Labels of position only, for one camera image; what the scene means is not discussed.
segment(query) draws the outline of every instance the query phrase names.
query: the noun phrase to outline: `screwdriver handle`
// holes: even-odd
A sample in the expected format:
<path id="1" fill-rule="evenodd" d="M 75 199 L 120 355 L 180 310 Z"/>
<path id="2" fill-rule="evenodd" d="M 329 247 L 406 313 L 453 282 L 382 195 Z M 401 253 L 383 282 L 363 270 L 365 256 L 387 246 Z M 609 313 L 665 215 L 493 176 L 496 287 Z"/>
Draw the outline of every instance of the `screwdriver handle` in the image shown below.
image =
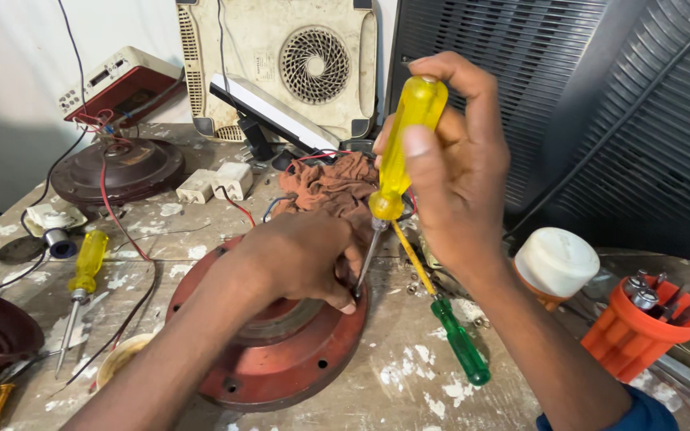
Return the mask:
<path id="1" fill-rule="evenodd" d="M 460 326 L 454 317 L 452 305 L 448 299 L 443 297 L 435 299 L 430 305 L 430 309 L 433 310 L 433 314 L 436 315 L 436 318 L 441 321 L 441 324 L 446 329 L 446 339 L 452 346 L 452 350 L 454 350 L 457 360 L 462 365 L 462 369 L 465 370 L 468 381 L 475 386 L 486 384 L 492 378 L 492 374 L 470 341 L 465 328 Z"/>
<path id="2" fill-rule="evenodd" d="M 89 231 L 81 243 L 79 257 L 76 258 L 76 277 L 68 281 L 68 290 L 84 289 L 88 294 L 95 291 L 95 274 L 103 264 L 103 254 L 108 243 L 108 235 L 100 230 Z"/>
<path id="3" fill-rule="evenodd" d="M 406 174 L 403 131 L 415 125 L 435 130 L 447 98 L 446 85 L 434 77 L 410 77 L 404 83 L 379 168 L 379 190 L 369 197 L 369 209 L 375 218 L 395 220 L 401 216 L 401 195 L 412 183 Z"/>

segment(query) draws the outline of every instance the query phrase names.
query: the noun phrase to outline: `black appliance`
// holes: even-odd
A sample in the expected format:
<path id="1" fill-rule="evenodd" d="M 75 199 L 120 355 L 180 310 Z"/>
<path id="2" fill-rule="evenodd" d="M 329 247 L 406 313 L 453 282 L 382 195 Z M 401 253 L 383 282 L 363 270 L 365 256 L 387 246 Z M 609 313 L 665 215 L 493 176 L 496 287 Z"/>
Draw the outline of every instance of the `black appliance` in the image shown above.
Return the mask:
<path id="1" fill-rule="evenodd" d="M 552 225 L 690 259 L 690 0 L 400 0 L 390 112 L 441 51 L 498 78 L 516 246 Z"/>

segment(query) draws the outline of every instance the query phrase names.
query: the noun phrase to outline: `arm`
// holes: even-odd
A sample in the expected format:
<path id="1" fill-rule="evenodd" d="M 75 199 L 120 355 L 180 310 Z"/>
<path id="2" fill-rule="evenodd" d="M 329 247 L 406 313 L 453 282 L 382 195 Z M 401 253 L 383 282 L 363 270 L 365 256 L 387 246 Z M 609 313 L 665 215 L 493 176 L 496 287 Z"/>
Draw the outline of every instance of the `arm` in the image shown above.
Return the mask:
<path id="1" fill-rule="evenodd" d="M 496 79 L 451 52 L 409 68 L 448 81 L 467 99 L 465 117 L 447 108 L 435 134 L 421 126 L 404 134 L 430 249 L 484 310 L 555 430 L 612 426 L 630 409 L 627 391 L 521 285 L 500 251 L 510 156 Z"/>
<path id="2" fill-rule="evenodd" d="M 327 235 L 306 235 L 310 231 Z M 347 221 L 313 212 L 280 215 L 251 230 L 209 269 L 150 344 L 63 429 L 171 428 L 233 335 L 275 299 L 324 299 L 352 314 L 355 302 L 333 274 L 342 253 L 351 258 L 352 270 L 359 269 L 350 232 Z M 252 264 L 258 260 L 262 269 Z"/>

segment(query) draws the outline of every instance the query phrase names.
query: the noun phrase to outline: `person's left hand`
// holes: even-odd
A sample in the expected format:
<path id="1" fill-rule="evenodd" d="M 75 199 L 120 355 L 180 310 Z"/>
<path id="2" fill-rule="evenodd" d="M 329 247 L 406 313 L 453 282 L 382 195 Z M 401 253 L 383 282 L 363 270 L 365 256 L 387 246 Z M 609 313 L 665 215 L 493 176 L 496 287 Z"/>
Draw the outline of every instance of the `person's left hand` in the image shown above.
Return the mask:
<path id="1" fill-rule="evenodd" d="M 352 230 L 348 221 L 326 212 L 284 213 L 249 231 L 218 263 L 251 274 L 259 300 L 269 304 L 323 299 L 352 314 L 356 302 L 343 283 L 355 284 L 362 264 Z"/>

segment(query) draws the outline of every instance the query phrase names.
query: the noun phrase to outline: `green handle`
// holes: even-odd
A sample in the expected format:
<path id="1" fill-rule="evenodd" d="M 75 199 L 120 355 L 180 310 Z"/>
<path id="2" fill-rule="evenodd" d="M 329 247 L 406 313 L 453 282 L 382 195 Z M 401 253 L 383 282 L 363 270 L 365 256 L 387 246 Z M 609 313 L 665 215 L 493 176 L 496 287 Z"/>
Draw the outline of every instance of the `green handle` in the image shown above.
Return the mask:
<path id="1" fill-rule="evenodd" d="M 436 315 L 436 318 L 441 321 L 441 324 L 446 329 L 446 339 L 452 346 L 454 354 L 457 355 L 457 360 L 462 365 L 462 369 L 465 370 L 468 381 L 475 386 L 486 384 L 492 378 L 492 374 L 470 341 L 465 328 L 460 326 L 454 317 L 452 305 L 448 299 L 436 299 L 430 305 L 430 309 L 433 310 L 433 314 Z"/>

